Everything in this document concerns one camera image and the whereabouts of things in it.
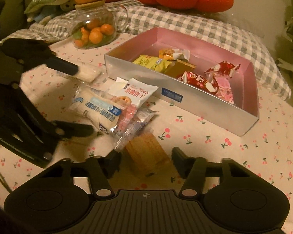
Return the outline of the white blue bread packet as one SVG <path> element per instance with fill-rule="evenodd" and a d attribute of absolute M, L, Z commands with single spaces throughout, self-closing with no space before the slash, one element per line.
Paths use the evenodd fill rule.
<path fill-rule="evenodd" d="M 113 133 L 117 128 L 123 111 L 122 106 L 106 98 L 102 91 L 88 86 L 77 90 L 69 110 L 88 118 L 98 130 L 106 134 Z"/>

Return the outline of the clear white cake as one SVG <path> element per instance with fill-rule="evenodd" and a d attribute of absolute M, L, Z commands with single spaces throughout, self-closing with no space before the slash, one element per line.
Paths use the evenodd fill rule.
<path fill-rule="evenodd" d="M 105 80 L 105 74 L 101 67 L 80 61 L 75 62 L 74 65 L 78 68 L 78 72 L 76 74 L 69 75 L 60 71 L 57 71 L 56 74 L 68 79 L 78 79 L 89 84 Z"/>

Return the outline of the white cream wafer packet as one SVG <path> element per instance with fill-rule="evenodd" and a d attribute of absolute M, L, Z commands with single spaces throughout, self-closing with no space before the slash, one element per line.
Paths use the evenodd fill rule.
<path fill-rule="evenodd" d="M 116 81 L 107 89 L 107 93 L 113 96 L 127 85 L 128 81 L 117 77 Z"/>

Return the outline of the jam biscuit packet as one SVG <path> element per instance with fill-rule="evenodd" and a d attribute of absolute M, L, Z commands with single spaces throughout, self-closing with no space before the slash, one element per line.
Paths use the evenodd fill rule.
<path fill-rule="evenodd" d="M 116 133 L 122 134 L 133 119 L 138 109 L 152 96 L 158 86 L 148 85 L 134 78 L 121 89 L 112 101 L 122 107 L 122 113 L 117 123 Z"/>

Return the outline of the red white snack packet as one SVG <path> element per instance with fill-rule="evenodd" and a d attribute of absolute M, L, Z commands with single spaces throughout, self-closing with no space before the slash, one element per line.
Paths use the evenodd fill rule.
<path fill-rule="evenodd" d="M 219 85 L 214 76 L 205 78 L 203 75 L 186 71 L 178 80 L 213 95 L 215 95 L 219 89 Z"/>

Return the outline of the gold foil snack bar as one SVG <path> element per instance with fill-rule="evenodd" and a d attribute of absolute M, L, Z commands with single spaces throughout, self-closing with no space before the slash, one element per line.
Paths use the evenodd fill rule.
<path fill-rule="evenodd" d="M 168 65 L 167 69 L 163 73 L 167 76 L 178 79 L 180 76 L 184 74 L 184 72 L 192 72 L 195 68 L 196 66 L 192 65 L 189 62 L 177 60 L 174 61 L 172 64 Z"/>

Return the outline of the small red candy packet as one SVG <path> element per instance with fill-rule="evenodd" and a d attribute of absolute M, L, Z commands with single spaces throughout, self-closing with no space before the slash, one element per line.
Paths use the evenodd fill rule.
<path fill-rule="evenodd" d="M 229 78 L 232 78 L 233 75 L 239 70 L 241 64 L 238 64 L 235 66 L 233 63 L 230 63 L 228 61 L 222 61 L 213 67 L 207 69 L 204 72 L 204 75 L 208 78 L 211 76 L 214 76 L 215 74 L 220 74 L 222 76 L 226 76 Z"/>

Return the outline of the yellow snack packet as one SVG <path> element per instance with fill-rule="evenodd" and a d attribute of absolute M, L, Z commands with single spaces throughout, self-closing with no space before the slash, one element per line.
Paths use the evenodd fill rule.
<path fill-rule="evenodd" d="M 133 61 L 133 63 L 160 73 L 164 73 L 167 67 L 171 64 L 168 60 L 144 54 L 141 54 Z"/>

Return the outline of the orange cracker packet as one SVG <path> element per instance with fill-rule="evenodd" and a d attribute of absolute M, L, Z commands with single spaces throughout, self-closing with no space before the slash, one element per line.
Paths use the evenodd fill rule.
<path fill-rule="evenodd" d="M 159 58 L 175 61 L 178 59 L 190 59 L 190 50 L 186 49 L 161 49 L 159 50 Z"/>

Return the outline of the pink peach oolong snack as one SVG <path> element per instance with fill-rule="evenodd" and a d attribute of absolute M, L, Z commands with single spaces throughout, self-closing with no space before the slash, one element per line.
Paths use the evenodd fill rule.
<path fill-rule="evenodd" d="M 215 76 L 215 79 L 219 85 L 219 89 L 215 96 L 230 104 L 234 104 L 233 93 L 229 80 L 226 77 L 220 75 Z"/>

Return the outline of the glass jar with kumquats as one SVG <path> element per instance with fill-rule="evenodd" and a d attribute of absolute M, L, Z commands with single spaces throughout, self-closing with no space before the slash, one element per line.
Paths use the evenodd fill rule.
<path fill-rule="evenodd" d="M 76 5 L 70 23 L 73 44 L 78 49 L 102 47 L 115 40 L 118 31 L 126 29 L 129 14 L 125 6 L 108 7 L 104 0 Z"/>

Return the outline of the cherry print tablecloth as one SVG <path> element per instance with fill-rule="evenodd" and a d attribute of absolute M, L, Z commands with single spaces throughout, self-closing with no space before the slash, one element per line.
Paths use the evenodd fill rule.
<path fill-rule="evenodd" d="M 104 54 L 131 37 L 133 35 L 121 34 L 120 40 L 107 47 L 91 50 L 76 49 L 70 41 L 54 44 L 52 49 L 63 59 L 104 67 Z M 23 74 L 21 88 L 46 119 L 89 123 L 87 119 L 67 112 L 77 90 L 77 83 L 58 76 L 46 66 L 39 66 Z M 290 203 L 289 216 L 283 230 L 293 233 L 293 108 L 261 86 L 258 93 L 260 120 L 243 137 L 210 123 L 203 119 L 203 115 L 197 117 L 178 108 L 170 100 L 165 102 L 155 97 L 150 97 L 145 103 L 146 108 L 157 112 L 157 116 L 146 128 L 151 130 L 168 155 L 177 146 L 186 155 L 204 157 L 209 162 L 231 158 L 282 190 Z M 63 158 L 83 162 L 88 157 L 107 155 L 112 147 L 113 137 L 95 131 L 90 137 L 60 142 L 53 162 Z M 143 180 L 132 175 L 124 162 L 122 161 L 120 171 L 110 179 L 114 191 L 178 190 L 183 184 L 184 180 L 174 166 Z M 42 170 L 0 145 L 0 173 L 12 190 Z"/>

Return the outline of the pink silver cardboard box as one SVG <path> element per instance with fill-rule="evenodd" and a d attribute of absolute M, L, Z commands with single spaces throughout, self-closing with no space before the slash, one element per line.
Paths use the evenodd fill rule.
<path fill-rule="evenodd" d="M 167 72 L 138 64 L 162 50 L 189 52 Z M 155 27 L 105 54 L 110 78 L 136 79 L 157 86 L 155 96 L 243 136 L 259 120 L 258 90 L 251 61 L 212 43 Z"/>

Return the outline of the grey checkered quilt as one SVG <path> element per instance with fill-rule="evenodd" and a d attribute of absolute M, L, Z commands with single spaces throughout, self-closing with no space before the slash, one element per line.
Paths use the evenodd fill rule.
<path fill-rule="evenodd" d="M 116 14 L 116 19 L 129 24 L 124 33 L 138 35 L 154 27 L 162 27 L 197 37 L 250 60 L 258 82 L 283 100 L 290 99 L 292 91 L 280 73 L 262 39 L 230 23 L 204 18 L 195 13 L 178 13 L 143 5 L 137 0 L 121 2 L 128 14 Z"/>

